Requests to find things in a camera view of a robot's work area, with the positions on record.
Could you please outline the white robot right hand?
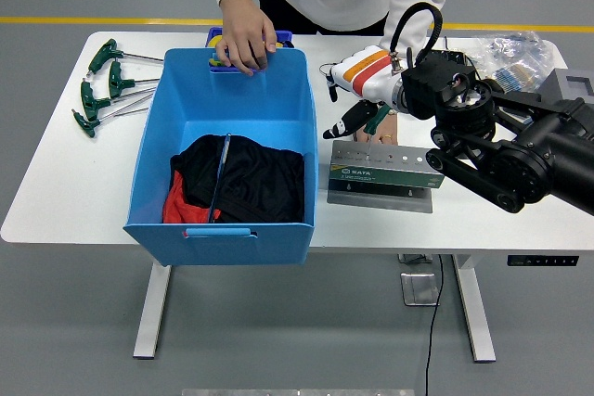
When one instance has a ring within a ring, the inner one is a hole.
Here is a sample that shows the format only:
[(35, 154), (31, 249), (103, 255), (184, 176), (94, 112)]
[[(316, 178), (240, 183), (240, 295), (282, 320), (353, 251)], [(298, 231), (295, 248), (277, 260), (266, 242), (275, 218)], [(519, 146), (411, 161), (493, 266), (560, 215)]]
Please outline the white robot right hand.
[(402, 86), (401, 74), (407, 63), (393, 51), (370, 45), (337, 64), (325, 73), (330, 100), (338, 100), (338, 89), (357, 98), (357, 102), (331, 128), (323, 133), (325, 139), (354, 134), (365, 127), (374, 135), (378, 125), (388, 114), (397, 114), (397, 99)]

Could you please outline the person's right hand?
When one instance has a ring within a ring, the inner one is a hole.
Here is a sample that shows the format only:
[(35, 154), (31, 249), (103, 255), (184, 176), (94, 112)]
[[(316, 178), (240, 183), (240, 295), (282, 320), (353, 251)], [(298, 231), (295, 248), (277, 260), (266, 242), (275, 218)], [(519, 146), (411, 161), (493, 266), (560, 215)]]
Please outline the person's right hand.
[(253, 0), (220, 0), (222, 38), (215, 51), (227, 67), (252, 76), (268, 66), (267, 56), (277, 51), (272, 21)]

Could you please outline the person's left hand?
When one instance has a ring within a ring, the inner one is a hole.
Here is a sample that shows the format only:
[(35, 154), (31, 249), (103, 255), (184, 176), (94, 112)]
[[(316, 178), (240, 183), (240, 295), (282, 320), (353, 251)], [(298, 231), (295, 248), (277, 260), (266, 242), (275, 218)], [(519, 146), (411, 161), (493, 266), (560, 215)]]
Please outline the person's left hand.
[(384, 144), (396, 146), (398, 144), (398, 115), (388, 114), (378, 125), (374, 135), (366, 134), (365, 127), (361, 127), (355, 132), (353, 139), (357, 142)]

